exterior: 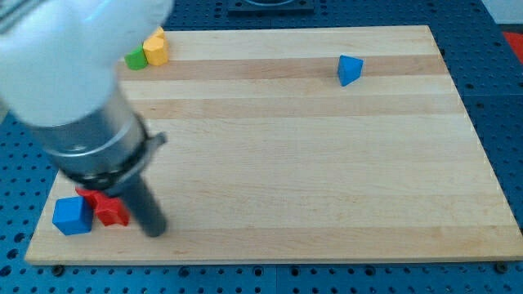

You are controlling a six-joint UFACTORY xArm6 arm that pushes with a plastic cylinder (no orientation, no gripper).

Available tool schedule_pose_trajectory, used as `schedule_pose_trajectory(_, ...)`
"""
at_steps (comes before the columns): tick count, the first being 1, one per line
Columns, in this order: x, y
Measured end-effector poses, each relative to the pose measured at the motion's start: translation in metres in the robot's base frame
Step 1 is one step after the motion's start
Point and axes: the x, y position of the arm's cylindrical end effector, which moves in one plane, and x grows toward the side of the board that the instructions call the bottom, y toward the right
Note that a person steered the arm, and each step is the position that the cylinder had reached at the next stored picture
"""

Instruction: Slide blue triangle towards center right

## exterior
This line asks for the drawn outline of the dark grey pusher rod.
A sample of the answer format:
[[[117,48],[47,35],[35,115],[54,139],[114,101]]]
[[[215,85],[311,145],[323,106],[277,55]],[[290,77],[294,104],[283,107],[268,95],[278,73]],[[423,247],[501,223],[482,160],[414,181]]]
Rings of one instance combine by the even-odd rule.
[[[113,186],[110,196],[122,200],[146,236],[154,238],[166,231],[167,218],[141,176],[132,176]]]

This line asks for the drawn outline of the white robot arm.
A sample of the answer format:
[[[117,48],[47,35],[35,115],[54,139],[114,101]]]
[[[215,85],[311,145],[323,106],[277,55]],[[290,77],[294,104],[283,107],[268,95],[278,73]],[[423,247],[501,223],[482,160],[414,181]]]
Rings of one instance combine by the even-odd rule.
[[[170,15],[172,0],[1,4],[1,97],[61,172],[121,198],[150,237],[167,218],[142,172],[166,142],[151,135],[116,65]]]

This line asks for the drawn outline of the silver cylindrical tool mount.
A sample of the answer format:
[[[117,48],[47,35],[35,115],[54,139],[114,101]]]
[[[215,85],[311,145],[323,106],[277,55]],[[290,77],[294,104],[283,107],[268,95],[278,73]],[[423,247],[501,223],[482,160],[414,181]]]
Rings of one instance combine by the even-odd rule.
[[[90,190],[119,189],[138,177],[167,142],[164,132],[148,132],[118,87],[73,122],[29,129],[62,173]]]

